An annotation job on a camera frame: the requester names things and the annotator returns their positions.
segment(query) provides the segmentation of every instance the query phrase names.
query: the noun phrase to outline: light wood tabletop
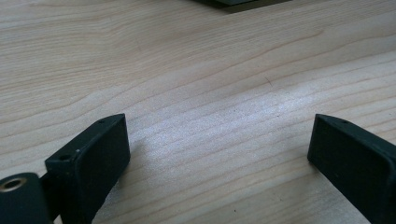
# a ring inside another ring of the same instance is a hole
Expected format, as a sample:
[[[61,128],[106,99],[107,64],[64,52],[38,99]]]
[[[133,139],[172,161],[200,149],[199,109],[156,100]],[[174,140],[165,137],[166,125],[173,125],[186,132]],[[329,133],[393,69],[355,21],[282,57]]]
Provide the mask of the light wood tabletop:
[[[306,154],[316,113],[396,144],[396,1],[0,1],[0,178],[118,113],[93,223],[368,223]]]

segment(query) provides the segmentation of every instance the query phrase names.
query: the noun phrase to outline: wood grain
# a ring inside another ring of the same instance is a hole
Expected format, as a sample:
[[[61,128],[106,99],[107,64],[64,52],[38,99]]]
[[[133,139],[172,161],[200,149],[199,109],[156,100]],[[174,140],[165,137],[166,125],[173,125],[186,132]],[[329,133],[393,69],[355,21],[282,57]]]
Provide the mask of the wood grain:
[[[0,1],[0,178],[116,113],[94,223],[368,223],[306,152],[316,113],[396,144],[396,2]]]

